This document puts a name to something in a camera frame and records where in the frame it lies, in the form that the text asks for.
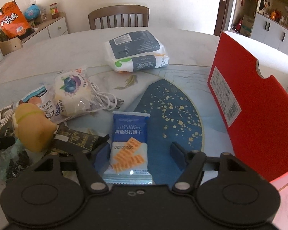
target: brown chair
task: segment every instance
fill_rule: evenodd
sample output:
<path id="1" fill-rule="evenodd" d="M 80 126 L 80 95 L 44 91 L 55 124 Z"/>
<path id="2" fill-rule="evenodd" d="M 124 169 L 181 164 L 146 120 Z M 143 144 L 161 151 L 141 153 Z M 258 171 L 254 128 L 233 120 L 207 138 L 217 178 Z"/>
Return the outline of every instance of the brown chair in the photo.
<path id="1" fill-rule="evenodd" d="M 21 48 L 23 48 L 22 42 L 17 37 L 8 41 L 0 41 L 0 49 L 3 55 L 7 55 Z"/>
<path id="2" fill-rule="evenodd" d="M 140 5 L 117 5 L 103 7 L 88 14 L 90 28 L 96 29 L 95 19 L 100 18 L 100 26 L 103 27 L 103 17 L 107 17 L 108 28 L 111 27 L 110 16 L 114 16 L 114 27 L 117 27 L 116 15 L 121 15 L 122 27 L 124 24 L 124 15 L 128 15 L 128 27 L 131 27 L 130 14 L 135 14 L 135 26 L 138 27 L 137 14 L 143 15 L 143 27 L 148 27 L 149 8 Z"/>

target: drawer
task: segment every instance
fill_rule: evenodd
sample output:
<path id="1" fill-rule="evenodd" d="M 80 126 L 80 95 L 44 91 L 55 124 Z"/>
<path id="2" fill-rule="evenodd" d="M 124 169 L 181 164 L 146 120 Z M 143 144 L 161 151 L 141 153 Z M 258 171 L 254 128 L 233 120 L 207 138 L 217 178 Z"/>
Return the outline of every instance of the drawer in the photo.
<path id="1" fill-rule="evenodd" d="M 26 42 L 22 44 L 23 47 L 28 47 L 33 44 L 36 44 L 40 41 L 50 39 L 48 29 L 44 28 L 40 32 L 38 32 L 36 35 L 32 36 L 30 39 L 28 39 Z"/>
<path id="2" fill-rule="evenodd" d="M 48 26 L 50 38 L 61 36 L 67 31 L 65 17 Z"/>

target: blue ball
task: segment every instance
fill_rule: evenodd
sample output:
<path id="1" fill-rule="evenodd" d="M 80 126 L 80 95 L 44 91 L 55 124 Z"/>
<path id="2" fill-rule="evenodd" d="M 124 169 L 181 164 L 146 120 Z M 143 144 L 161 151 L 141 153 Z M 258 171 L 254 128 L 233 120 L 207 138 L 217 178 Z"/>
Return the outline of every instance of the blue ball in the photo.
<path id="1" fill-rule="evenodd" d="M 36 19 L 40 14 L 40 9 L 37 5 L 33 4 L 27 8 L 26 12 L 24 13 L 25 18 L 28 21 Z"/>

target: yellow toy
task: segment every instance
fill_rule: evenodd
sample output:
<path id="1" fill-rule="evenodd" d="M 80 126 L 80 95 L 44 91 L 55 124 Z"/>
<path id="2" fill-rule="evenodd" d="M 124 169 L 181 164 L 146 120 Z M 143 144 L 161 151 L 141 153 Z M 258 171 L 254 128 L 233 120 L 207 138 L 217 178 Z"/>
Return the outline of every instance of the yellow toy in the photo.
<path id="1" fill-rule="evenodd" d="M 47 148 L 57 129 L 57 125 L 32 103 L 20 104 L 12 116 L 12 122 L 15 136 L 32 152 L 41 152 Z"/>

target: chair backrest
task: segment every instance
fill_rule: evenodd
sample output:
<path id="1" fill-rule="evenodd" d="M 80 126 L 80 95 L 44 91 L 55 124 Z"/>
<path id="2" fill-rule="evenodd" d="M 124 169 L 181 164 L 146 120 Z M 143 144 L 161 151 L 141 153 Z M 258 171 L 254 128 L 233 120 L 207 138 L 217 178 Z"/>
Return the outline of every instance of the chair backrest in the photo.
<path id="1" fill-rule="evenodd" d="M 128 15 L 128 27 L 131 27 L 131 14 L 135 16 L 135 26 L 138 27 L 138 20 L 137 15 L 143 15 L 143 27 L 148 27 L 148 17 L 149 17 L 149 8 L 140 6 L 140 5 L 117 5 L 117 6 L 110 6 L 110 7 L 103 7 L 97 9 L 88 14 L 88 21 L 90 23 L 90 28 L 96 29 L 95 19 L 100 18 L 100 27 L 104 28 L 103 26 L 103 17 L 107 17 L 108 28 L 111 27 L 110 23 L 110 16 L 114 16 L 114 27 L 117 27 L 117 18 L 116 15 L 121 15 L 121 22 L 122 27 L 125 26 L 124 24 L 124 15 Z"/>
<path id="2" fill-rule="evenodd" d="M 0 49 L 3 55 L 7 55 L 21 48 L 23 48 L 22 42 L 17 37 L 8 41 L 0 41 Z"/>

